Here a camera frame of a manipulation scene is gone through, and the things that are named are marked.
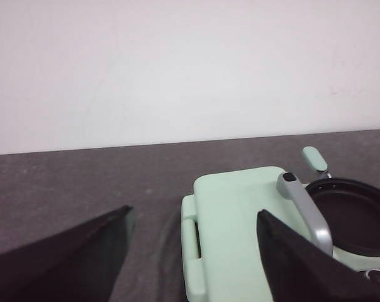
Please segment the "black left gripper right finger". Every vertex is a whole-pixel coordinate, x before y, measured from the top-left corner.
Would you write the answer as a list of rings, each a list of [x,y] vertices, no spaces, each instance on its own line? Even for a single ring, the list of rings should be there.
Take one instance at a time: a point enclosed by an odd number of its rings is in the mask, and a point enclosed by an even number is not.
[[[269,211],[257,213],[256,232],[274,301],[380,301],[380,286],[322,252]]]

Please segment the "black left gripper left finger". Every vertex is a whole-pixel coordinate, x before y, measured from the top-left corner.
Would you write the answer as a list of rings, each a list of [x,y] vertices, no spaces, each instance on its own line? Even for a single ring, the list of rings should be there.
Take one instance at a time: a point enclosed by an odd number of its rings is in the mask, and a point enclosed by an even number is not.
[[[123,206],[0,254],[0,301],[109,301],[132,234]]]

